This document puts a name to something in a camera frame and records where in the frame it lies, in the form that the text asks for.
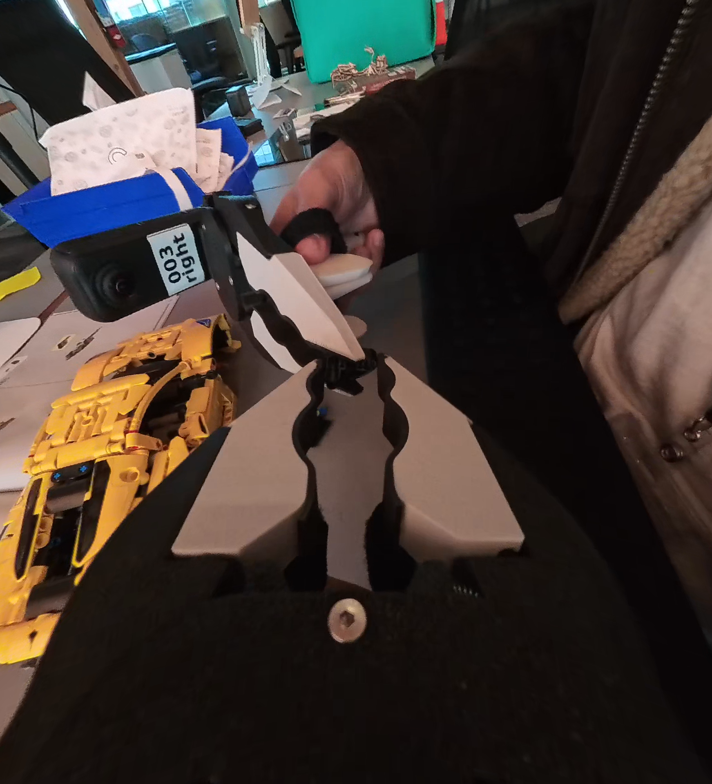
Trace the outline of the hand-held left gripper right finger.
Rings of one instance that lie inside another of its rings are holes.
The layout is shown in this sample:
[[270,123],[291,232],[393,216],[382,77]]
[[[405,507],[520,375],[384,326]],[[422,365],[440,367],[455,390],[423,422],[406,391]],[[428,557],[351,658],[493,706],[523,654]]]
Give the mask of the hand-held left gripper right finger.
[[525,535],[468,417],[393,358],[377,378],[400,548],[418,563],[518,552]]

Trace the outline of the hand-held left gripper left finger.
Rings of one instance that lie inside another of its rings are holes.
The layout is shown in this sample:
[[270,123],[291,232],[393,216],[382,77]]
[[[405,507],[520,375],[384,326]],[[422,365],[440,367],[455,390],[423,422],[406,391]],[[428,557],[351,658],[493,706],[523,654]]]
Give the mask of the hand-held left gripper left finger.
[[323,362],[312,361],[234,421],[174,555],[327,565],[328,525],[308,458],[323,392]]

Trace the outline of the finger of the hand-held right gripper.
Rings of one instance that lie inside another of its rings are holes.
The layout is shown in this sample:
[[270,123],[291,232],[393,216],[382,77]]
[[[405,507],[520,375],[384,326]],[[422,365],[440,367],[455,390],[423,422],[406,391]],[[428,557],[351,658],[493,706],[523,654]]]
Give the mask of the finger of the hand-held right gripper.
[[276,307],[255,307],[249,316],[253,343],[273,364],[295,374],[310,363],[319,363],[320,353],[304,340],[296,324]]
[[305,341],[352,361],[366,358],[345,317],[298,252],[267,256],[241,233],[237,250],[249,285],[272,299]]

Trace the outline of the black brick connector piece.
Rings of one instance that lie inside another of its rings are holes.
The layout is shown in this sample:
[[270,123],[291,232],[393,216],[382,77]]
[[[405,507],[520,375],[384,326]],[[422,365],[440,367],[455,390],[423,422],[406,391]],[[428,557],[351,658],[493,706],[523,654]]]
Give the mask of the black brick connector piece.
[[324,385],[328,390],[356,397],[364,391],[359,379],[372,373],[377,365],[378,354],[372,349],[366,349],[361,360],[332,354],[324,359]]

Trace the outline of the person's right forearm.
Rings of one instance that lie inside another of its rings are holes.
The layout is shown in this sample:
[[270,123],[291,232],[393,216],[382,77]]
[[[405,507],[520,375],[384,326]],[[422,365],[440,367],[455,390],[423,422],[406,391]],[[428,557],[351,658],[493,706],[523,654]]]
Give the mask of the person's right forearm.
[[392,82],[312,127],[316,156],[356,155],[385,261],[449,230],[560,197],[575,162],[577,110],[596,13],[553,2],[497,27],[415,81]]

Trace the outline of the grey desk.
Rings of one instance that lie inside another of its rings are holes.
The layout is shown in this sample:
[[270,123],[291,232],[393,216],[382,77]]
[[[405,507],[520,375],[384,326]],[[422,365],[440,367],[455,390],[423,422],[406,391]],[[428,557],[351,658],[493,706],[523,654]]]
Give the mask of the grey desk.
[[[300,94],[280,88],[277,92],[284,107],[304,110],[322,103],[333,93],[330,82],[312,84],[305,72],[290,76],[288,85]],[[254,187],[265,216],[272,216],[305,166],[306,162],[302,161],[259,170]],[[71,308],[46,257],[47,253],[44,253],[37,258],[45,282],[0,303],[0,321],[27,316],[45,320],[55,311]],[[368,287],[355,292],[357,296],[346,307],[348,314],[366,322],[368,347],[389,354],[420,380],[427,381],[418,270],[417,256],[390,265],[386,271],[378,273]],[[208,282],[182,294],[167,321],[174,324],[221,311],[214,285]],[[286,373],[269,365],[245,343],[233,360],[231,376],[237,380],[238,410],[249,409],[286,377]],[[387,456],[389,446],[377,418],[381,406],[375,374],[368,376],[362,384],[364,392],[352,400],[326,393],[326,405],[334,424],[322,445],[312,451],[319,476],[322,511],[330,527],[328,571],[338,587],[346,583],[368,586],[363,555],[364,525],[382,495],[382,471],[376,461],[378,457]],[[0,493],[0,529],[17,495],[17,492]],[[20,664],[0,666],[0,737],[13,718],[33,674],[34,670]]]

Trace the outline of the person's right hand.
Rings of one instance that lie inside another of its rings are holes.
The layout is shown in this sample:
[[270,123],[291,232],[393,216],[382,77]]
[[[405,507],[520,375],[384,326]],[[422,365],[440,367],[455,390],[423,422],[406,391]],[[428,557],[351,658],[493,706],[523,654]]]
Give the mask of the person's right hand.
[[351,253],[369,259],[371,272],[376,273],[384,256],[384,233],[361,162],[342,141],[317,154],[306,166],[277,207],[270,228],[281,234],[300,212],[317,208],[330,211],[342,233],[361,236],[361,244]]

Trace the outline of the white tape strip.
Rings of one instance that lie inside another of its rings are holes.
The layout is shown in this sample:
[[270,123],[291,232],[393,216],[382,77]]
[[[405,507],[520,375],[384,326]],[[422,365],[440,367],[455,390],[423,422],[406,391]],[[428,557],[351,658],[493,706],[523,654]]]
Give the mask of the white tape strip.
[[[252,153],[252,145],[248,144],[247,153],[239,161],[236,161],[236,159],[234,159],[235,165],[234,165],[233,173],[230,176],[230,179],[227,181],[227,183],[231,179],[233,179],[233,175],[236,172],[241,171],[243,169],[243,167],[246,165],[246,163],[247,163],[251,153]],[[177,174],[175,174],[170,169],[161,167],[146,152],[136,153],[135,154],[135,160],[137,162],[142,163],[144,165],[145,171],[147,171],[147,172],[155,172],[155,173],[160,175],[160,177],[165,181],[165,183],[168,185],[168,187],[172,191],[172,194],[174,195],[175,200],[177,201],[178,206],[179,206],[179,208],[181,210],[188,210],[188,209],[192,209],[193,208],[193,202],[192,202],[192,199],[190,197],[190,194],[186,190],[185,185],[179,179],[179,176]]]

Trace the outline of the printed paper sheets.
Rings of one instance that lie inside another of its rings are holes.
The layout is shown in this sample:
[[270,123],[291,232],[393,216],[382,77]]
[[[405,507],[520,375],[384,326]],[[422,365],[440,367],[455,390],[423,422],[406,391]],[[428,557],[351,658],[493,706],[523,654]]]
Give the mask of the printed paper sheets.
[[205,194],[222,191],[235,165],[233,156],[223,151],[222,130],[196,128],[195,144],[194,182]]

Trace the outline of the blue storage bin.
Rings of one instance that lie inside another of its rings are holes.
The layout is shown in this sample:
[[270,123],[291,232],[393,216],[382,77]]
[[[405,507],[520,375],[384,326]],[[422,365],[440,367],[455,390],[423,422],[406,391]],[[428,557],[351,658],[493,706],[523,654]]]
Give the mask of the blue storage bin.
[[[202,207],[204,193],[192,176],[184,169],[172,171],[190,194],[192,209]],[[46,179],[9,201],[2,211],[48,248],[182,212],[168,185],[153,171],[60,195],[51,194],[51,180]]]

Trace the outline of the patterned white paper bag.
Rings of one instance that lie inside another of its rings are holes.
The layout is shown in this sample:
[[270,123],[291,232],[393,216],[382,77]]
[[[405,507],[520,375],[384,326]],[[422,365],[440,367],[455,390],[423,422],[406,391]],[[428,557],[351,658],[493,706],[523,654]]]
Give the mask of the patterned white paper bag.
[[189,89],[173,88],[51,126],[40,138],[56,197],[157,169],[196,172],[196,115]]

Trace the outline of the yellow brick toy car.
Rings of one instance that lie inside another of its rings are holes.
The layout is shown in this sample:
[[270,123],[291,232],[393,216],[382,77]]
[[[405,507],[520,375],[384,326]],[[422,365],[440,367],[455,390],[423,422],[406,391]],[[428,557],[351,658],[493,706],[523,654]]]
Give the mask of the yellow brick toy car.
[[224,313],[130,338],[51,404],[0,535],[0,665],[35,663],[124,519],[217,429],[237,398]]

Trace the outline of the yellow tape piece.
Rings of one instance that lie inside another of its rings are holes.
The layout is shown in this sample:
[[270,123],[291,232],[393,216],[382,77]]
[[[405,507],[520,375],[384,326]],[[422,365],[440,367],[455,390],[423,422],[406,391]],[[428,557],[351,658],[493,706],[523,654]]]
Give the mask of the yellow tape piece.
[[0,302],[9,296],[33,287],[40,280],[41,272],[37,266],[33,266],[0,281]]

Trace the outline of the person's torso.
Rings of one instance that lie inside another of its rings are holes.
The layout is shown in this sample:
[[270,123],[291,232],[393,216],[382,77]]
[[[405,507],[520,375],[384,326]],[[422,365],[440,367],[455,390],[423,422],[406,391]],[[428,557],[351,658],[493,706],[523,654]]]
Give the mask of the person's torso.
[[[553,2],[458,2],[446,60]],[[433,386],[585,525],[712,747],[712,2],[604,2],[533,256],[503,220],[420,257]]]

